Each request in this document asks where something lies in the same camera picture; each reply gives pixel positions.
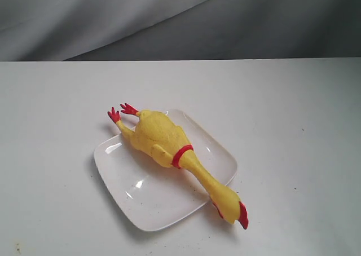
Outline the white square plate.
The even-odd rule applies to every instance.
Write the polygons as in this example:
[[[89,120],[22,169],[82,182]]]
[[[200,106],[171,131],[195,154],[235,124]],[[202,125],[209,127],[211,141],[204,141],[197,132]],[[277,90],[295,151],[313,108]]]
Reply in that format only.
[[[228,185],[238,170],[234,157],[185,112],[169,109],[165,113],[183,128],[204,168]],[[117,206],[142,231],[167,228],[210,201],[190,172],[161,167],[120,134],[96,147],[94,160]]]

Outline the yellow rubber chicken toy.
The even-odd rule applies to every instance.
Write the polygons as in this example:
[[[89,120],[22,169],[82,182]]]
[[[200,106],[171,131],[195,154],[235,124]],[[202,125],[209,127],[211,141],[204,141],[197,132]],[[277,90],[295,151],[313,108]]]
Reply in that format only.
[[[206,190],[222,219],[229,224],[239,222],[243,229],[248,228],[246,206],[235,191],[204,168],[181,126],[160,111],[139,111],[128,103],[120,104],[120,107],[120,111],[112,107],[107,114],[133,148],[162,167],[189,171]]]

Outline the grey backdrop cloth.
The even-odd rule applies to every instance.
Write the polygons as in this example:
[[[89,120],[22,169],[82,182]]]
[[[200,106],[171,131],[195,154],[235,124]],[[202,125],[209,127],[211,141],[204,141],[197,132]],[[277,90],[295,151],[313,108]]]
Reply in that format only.
[[[2,61],[360,55],[360,0],[1,0]]]

